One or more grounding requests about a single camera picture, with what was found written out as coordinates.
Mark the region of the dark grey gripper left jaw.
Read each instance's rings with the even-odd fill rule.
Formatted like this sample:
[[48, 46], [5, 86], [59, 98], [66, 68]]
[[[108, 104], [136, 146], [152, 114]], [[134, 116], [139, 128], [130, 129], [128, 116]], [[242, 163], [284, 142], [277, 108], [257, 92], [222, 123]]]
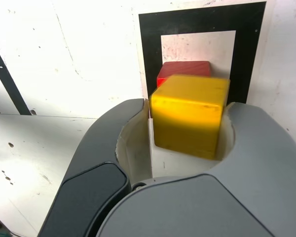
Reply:
[[148, 118], [148, 100], [130, 99], [90, 126], [39, 236], [94, 237], [133, 185], [152, 178]]

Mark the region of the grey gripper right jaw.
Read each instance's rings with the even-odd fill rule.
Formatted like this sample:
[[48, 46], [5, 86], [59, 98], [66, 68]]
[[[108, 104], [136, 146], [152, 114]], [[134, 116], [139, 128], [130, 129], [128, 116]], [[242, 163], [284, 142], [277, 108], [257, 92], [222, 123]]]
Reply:
[[100, 237], [296, 237], [296, 143], [263, 109], [228, 108], [234, 145], [210, 170], [132, 192]]

